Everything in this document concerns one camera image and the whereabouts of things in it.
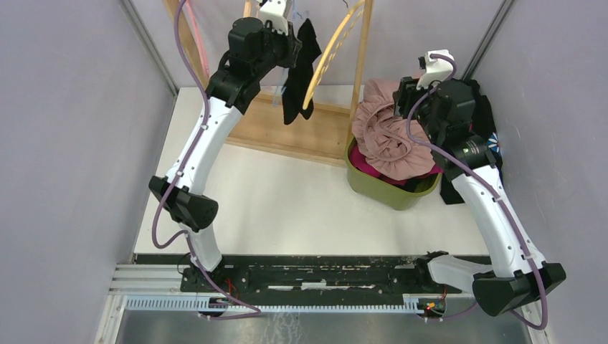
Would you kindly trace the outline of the dark striped garment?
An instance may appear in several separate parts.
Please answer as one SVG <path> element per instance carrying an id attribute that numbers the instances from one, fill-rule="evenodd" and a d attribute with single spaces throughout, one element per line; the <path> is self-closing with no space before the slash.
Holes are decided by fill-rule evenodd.
<path id="1" fill-rule="evenodd" d="M 302 47 L 295 68 L 289 69 L 282 93 L 283 123 L 290 125 L 298 115 L 308 120 L 314 111 L 314 102 L 309 100 L 303 108 L 308 86 L 314 75 L 313 63 L 322 54 L 313 23 L 306 19 L 298 30 L 297 38 Z"/>

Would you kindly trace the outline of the light pink skirt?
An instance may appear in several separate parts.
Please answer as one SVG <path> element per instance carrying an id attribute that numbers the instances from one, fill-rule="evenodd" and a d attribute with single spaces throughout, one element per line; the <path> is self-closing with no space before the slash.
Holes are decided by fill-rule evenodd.
<path id="1" fill-rule="evenodd" d="M 409 123 L 395 117 L 393 92 L 397 81 L 372 78 L 364 85 L 363 99 L 358 104 L 352 123 L 352 133 L 358 149 L 377 171 L 395 180 L 410 179 L 430 172 L 437 165 L 428 147 L 410 139 L 411 134 L 428 142 L 416 120 Z"/>

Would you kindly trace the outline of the magenta pleated skirt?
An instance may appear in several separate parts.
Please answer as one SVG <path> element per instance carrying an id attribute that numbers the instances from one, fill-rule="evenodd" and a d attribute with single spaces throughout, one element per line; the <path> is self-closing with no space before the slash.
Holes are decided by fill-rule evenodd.
<path id="1" fill-rule="evenodd" d="M 377 178 L 377 179 L 382 180 L 386 183 L 389 183 L 393 186 L 398 186 L 401 188 L 405 188 L 406 186 L 413 186 L 414 182 L 420 182 L 423 178 L 435 176 L 439 173 L 442 173 L 442 169 L 439 168 L 437 165 L 434 165 L 433 168 L 430 170 L 430 172 L 423 174 L 421 176 L 415 176 L 410 179 L 404 179 L 404 180 L 395 180 L 395 179 L 389 178 L 388 176 L 385 176 L 384 174 L 377 171 L 369 163 L 367 163 L 366 156 L 360 152 L 357 144 L 355 144 L 355 146 L 352 148 L 351 152 L 348 154 L 348 159 L 349 159 L 350 163 L 360 172 L 363 172 L 371 177 Z"/>

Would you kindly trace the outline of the pink plastic hanger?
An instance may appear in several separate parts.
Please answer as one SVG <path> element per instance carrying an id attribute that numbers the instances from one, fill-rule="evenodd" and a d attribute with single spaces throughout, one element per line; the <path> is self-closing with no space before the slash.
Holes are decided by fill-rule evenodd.
<path id="1" fill-rule="evenodd" d="M 209 82 L 209 64 L 208 64 L 208 59 L 207 59 L 207 55 L 206 55 L 206 50 L 205 50 L 203 40 L 202 40 L 202 35 L 201 35 L 200 29 L 199 29 L 196 15 L 195 15 L 194 10 L 191 5 L 191 1 L 186 0 L 185 6 L 186 6 L 187 13 L 189 15 L 190 22 L 192 23 L 194 40 L 195 40 L 196 48 L 198 51 L 199 61 L 200 61 L 201 68 L 202 68 L 201 82 L 204 85 L 207 85 Z"/>

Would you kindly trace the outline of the light blue hanger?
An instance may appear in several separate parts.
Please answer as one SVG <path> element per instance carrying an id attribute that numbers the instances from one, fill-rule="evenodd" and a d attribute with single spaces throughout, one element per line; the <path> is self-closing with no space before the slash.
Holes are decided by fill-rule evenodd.
<path id="1" fill-rule="evenodd" d="M 293 23 L 294 30 L 296 32 L 300 28 L 300 26 L 303 24 L 303 22 L 308 18 L 308 11 L 301 11 L 298 6 L 298 1 L 293 0 L 292 5 L 291 5 L 291 17 L 290 18 L 291 18 L 291 22 Z M 284 92 L 286 90 L 285 84 L 287 82 L 287 78 L 288 78 L 288 69 L 284 68 L 282 70 L 282 73 L 280 76 L 280 82 L 276 86 L 276 88 L 274 89 L 274 92 L 272 94 L 272 106 L 273 107 L 277 107 L 282 100 L 282 95 L 284 94 Z"/>

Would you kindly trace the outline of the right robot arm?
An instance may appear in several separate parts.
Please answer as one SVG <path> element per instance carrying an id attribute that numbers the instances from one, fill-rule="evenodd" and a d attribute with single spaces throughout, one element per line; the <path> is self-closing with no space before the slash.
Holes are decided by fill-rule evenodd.
<path id="1" fill-rule="evenodd" d="M 546 319 L 548 294 L 566 273 L 540 253 L 508 200 L 502 160 L 488 146 L 495 132 L 493 111 L 479 84 L 435 80 L 422 88 L 403 77 L 393 99 L 398 116 L 421 125 L 419 138 L 432 144 L 443 185 L 469 207 L 490 255 L 489 264 L 478 264 L 447 252 L 427 254 L 417 260 L 416 287 L 433 292 L 448 285 L 468 292 L 493 317 L 536 302 Z"/>

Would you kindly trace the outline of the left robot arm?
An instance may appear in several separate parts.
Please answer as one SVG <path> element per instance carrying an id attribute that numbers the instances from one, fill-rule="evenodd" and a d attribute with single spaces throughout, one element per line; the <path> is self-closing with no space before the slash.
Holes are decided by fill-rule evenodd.
<path id="1" fill-rule="evenodd" d="M 228 33 L 229 49 L 203 91 L 204 105 L 176 162 L 164 177 L 153 176 L 148 187 L 159 205 L 152 229 L 167 211 L 186 237 L 199 283 L 214 292 L 224 286 L 225 271 L 213 222 L 219 210 L 204 195 L 212 166 L 227 136 L 260 92 L 261 80 L 276 67 L 294 67 L 301 41 L 284 19 L 236 20 Z"/>

